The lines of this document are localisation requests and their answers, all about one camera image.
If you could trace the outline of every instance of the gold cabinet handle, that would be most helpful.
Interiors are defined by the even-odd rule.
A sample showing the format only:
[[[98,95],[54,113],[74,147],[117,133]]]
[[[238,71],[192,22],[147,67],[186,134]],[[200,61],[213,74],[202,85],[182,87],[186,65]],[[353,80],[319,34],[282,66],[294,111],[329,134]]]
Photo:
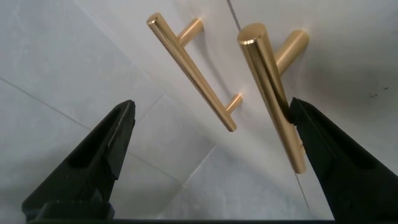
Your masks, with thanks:
[[[228,131],[235,131],[236,124],[230,114],[242,103],[242,96],[240,94],[234,95],[231,102],[224,107],[207,83],[205,77],[203,77],[198,67],[184,49],[184,47],[203,30],[201,21],[199,19],[192,20],[177,36],[175,36],[160,13],[151,15],[147,20],[147,25],[174,58],[182,71],[191,80],[202,97],[204,97],[211,109],[217,114],[217,117],[223,122]]]
[[[287,38],[276,55],[269,42],[267,29],[263,24],[246,26],[238,34],[238,43],[256,81],[272,122],[286,150],[293,170],[305,172],[303,146],[291,122],[280,76],[308,45],[308,35],[295,30]]]

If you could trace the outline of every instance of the white cabinet door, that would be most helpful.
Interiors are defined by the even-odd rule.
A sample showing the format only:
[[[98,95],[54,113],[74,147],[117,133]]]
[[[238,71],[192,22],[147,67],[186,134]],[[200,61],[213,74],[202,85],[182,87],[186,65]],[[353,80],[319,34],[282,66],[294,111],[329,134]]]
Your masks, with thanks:
[[[239,29],[228,1],[76,1],[133,63],[179,101],[209,137],[306,207],[297,178],[236,41]],[[223,126],[147,27],[146,20],[155,12],[163,15],[176,34],[193,18],[202,20],[204,32],[185,48],[224,104],[234,94],[242,94],[243,104],[232,113],[238,127],[235,132]]]
[[[398,1],[231,0],[237,23],[266,25],[276,50],[294,29],[310,43],[283,77],[308,101],[398,174]],[[311,172],[298,175],[311,209],[327,209]]]

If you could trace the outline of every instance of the bar pull handle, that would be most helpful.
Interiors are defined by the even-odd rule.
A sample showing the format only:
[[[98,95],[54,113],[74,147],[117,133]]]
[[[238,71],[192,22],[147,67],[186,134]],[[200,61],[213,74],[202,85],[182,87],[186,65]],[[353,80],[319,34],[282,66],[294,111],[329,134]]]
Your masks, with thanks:
[[[211,109],[217,114],[217,117],[225,125],[226,129],[231,132],[235,131],[236,124],[230,114],[242,103],[242,96],[240,94],[234,95],[231,102],[224,107],[207,83],[205,77],[203,77],[198,67],[184,49],[198,33],[203,31],[202,22],[199,19],[193,19],[177,36],[173,33],[160,13],[151,15],[147,20],[147,25],[206,100]]]
[[[308,35],[295,30],[276,55],[269,42],[267,29],[261,23],[246,26],[238,34],[238,44],[256,81],[272,122],[286,150],[293,170],[305,172],[303,146],[297,136],[280,76],[308,45]]]

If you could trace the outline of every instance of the brass handle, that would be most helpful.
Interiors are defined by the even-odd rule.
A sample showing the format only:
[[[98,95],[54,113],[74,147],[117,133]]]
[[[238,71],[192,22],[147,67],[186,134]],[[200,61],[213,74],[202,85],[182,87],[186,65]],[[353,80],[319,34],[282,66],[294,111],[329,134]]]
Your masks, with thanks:
[[[174,58],[182,71],[191,80],[202,97],[204,97],[211,109],[217,114],[217,117],[223,122],[228,131],[235,131],[236,124],[230,114],[242,103],[242,96],[240,94],[234,95],[232,101],[224,107],[207,83],[205,77],[203,77],[198,67],[184,49],[184,47],[203,30],[201,21],[199,19],[192,20],[178,36],[175,36],[160,13],[151,15],[147,20],[147,25]]]
[[[291,123],[289,105],[280,76],[308,45],[308,35],[302,30],[293,31],[281,50],[274,55],[266,27],[255,23],[239,32],[238,43],[293,170],[298,174],[304,173],[303,146]]]

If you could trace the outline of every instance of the white marble surface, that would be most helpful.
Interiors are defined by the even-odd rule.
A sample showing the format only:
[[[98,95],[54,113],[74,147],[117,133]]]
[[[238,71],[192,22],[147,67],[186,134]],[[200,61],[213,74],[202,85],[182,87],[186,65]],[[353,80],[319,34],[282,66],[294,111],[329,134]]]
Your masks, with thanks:
[[[127,153],[109,200],[114,218],[156,218],[180,188],[177,180]]]
[[[73,1],[1,1],[0,77],[94,128],[116,104],[136,119],[162,92]]]
[[[0,223],[25,223],[22,202],[90,130],[0,81]],[[126,154],[111,195],[115,218],[155,218],[177,180]]]
[[[22,202],[88,130],[0,81],[0,223],[25,223]]]
[[[272,181],[216,146],[159,219],[314,219]]]
[[[163,96],[136,124],[129,152],[184,183],[214,146]]]

